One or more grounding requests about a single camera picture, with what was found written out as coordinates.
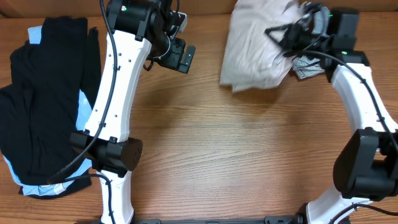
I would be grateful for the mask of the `beige khaki shorts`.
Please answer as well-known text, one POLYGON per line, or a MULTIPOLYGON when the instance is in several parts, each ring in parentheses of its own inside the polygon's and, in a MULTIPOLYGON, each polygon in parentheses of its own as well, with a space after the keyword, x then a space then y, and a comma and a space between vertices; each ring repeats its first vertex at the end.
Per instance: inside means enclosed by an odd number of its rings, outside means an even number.
POLYGON ((271 27, 297 22, 302 16, 294 0, 238 0, 231 13, 220 73, 220 85, 233 92, 279 86, 292 60, 265 34, 271 27))

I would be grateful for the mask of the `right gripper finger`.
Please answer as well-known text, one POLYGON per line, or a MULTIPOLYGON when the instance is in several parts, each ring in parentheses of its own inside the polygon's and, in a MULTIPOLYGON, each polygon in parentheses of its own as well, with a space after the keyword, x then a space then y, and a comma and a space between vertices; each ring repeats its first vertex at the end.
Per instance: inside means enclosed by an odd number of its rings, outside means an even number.
POLYGON ((317 2, 304 2, 299 6, 299 12, 301 18, 297 21, 298 25, 303 28, 309 28, 310 22, 313 19, 313 15, 323 8, 322 3, 317 2))
POLYGON ((289 39, 293 24, 267 28, 264 33, 270 40, 282 50, 292 50, 292 41, 289 39))

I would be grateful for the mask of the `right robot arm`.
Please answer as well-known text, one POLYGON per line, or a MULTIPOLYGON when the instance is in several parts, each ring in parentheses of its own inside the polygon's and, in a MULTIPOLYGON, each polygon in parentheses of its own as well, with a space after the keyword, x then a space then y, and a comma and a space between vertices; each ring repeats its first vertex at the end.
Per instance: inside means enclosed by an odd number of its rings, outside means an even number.
POLYGON ((359 21, 357 9, 336 7, 323 31, 308 31, 322 9, 304 5, 304 16, 279 27, 277 41, 286 57, 317 58, 338 92, 349 118, 352 137, 333 167, 333 185, 319 198, 303 204, 285 223, 348 223, 358 208, 397 195, 397 123, 387 112, 373 82, 366 54, 354 48, 359 21))

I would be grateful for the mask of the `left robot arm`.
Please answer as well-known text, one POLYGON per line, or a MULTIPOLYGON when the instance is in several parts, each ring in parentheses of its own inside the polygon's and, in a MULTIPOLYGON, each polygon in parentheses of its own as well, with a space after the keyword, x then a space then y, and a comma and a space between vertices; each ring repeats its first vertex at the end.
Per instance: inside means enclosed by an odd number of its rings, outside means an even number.
POLYGON ((134 223, 131 177, 143 143, 130 137, 129 125, 140 74, 152 68, 146 61, 188 73, 196 48, 177 37, 187 15, 172 9, 171 0, 110 1, 104 10, 108 56, 93 111, 71 142, 101 181, 99 223, 134 223))

